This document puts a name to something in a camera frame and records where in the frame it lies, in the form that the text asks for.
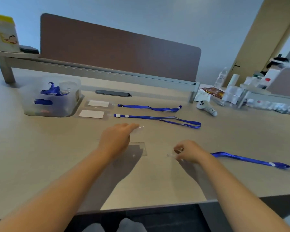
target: dark floor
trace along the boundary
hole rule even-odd
[[[92,223],[100,223],[105,232],[112,232],[117,230],[123,218],[143,223],[147,232],[210,232],[197,204],[78,215],[65,232],[81,232]]]

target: gray pants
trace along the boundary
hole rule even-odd
[[[105,232],[101,224],[94,223],[86,227],[82,232]],[[128,218],[119,223],[117,232],[147,232],[142,223],[133,222]]]

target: white vr controller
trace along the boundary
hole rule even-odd
[[[204,109],[205,111],[210,113],[212,116],[217,116],[218,114],[216,110],[212,107],[212,105],[208,101],[205,101],[205,100],[199,101],[197,103],[197,108]]]

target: hand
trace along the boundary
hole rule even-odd
[[[129,135],[138,126],[138,124],[125,123],[108,127],[101,135],[97,151],[107,155],[110,161],[115,159],[127,149],[130,142]]]
[[[211,156],[210,153],[191,140],[181,141],[174,147],[174,151],[178,154],[176,160],[186,160],[198,164],[207,156]]]

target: plastic bin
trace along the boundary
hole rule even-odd
[[[59,86],[66,95],[41,94],[42,90],[50,88],[50,82]],[[19,89],[24,113],[29,116],[68,117],[78,106],[81,98],[81,81],[70,77],[40,77],[35,82]],[[43,99],[47,104],[35,104],[36,99]]]

